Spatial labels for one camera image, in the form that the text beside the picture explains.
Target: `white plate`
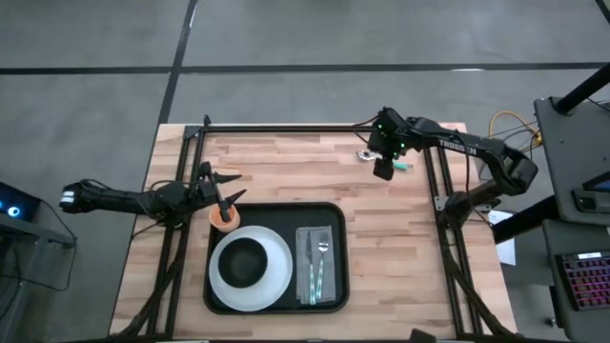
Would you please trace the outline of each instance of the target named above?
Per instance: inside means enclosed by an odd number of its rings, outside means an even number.
[[[267,254],[267,269],[263,276],[243,289],[227,284],[218,271],[218,256],[238,238],[252,238],[263,246]],[[288,288],[293,277],[293,256],[279,234],[261,226],[243,227],[227,234],[216,245],[210,258],[209,273],[212,289],[225,305],[242,312],[259,311],[275,303]]]

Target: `blue light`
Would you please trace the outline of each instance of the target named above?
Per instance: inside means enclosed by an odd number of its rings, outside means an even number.
[[[19,208],[14,207],[14,206],[13,206],[13,207],[11,207],[11,208],[9,208],[8,214],[9,214],[11,217],[13,217],[13,218],[14,218],[14,217],[16,217],[17,215],[19,215],[19,213],[21,213],[21,210],[19,210]]]

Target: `knife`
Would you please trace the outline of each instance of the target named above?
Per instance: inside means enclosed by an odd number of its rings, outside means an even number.
[[[314,260],[312,259],[312,235],[307,231],[305,241],[305,254],[309,260],[309,304],[315,305],[315,281],[314,281]]]

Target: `fork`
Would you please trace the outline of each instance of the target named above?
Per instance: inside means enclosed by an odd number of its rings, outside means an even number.
[[[324,253],[328,251],[329,236],[327,232],[320,234],[320,241],[317,243],[317,249],[321,252],[320,255],[320,266],[317,270],[317,287],[315,288],[315,299],[319,300],[322,298],[322,276],[324,275]]]

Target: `black tray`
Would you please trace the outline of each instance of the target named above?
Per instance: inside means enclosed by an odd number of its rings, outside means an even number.
[[[286,292],[268,308],[247,314],[285,314],[285,313],[333,313],[340,310],[350,296],[350,274],[347,261],[347,233],[345,216],[335,204],[320,203],[269,203],[269,204],[236,204],[241,216],[240,227],[259,225],[277,232],[288,244],[293,255],[293,277]],[[331,226],[335,254],[336,300],[318,305],[301,305],[296,299],[296,229],[302,227]],[[210,226],[208,259],[216,244],[226,233]],[[206,278],[203,287],[203,300],[213,313],[244,314],[225,305],[210,286],[210,267],[206,263]]]

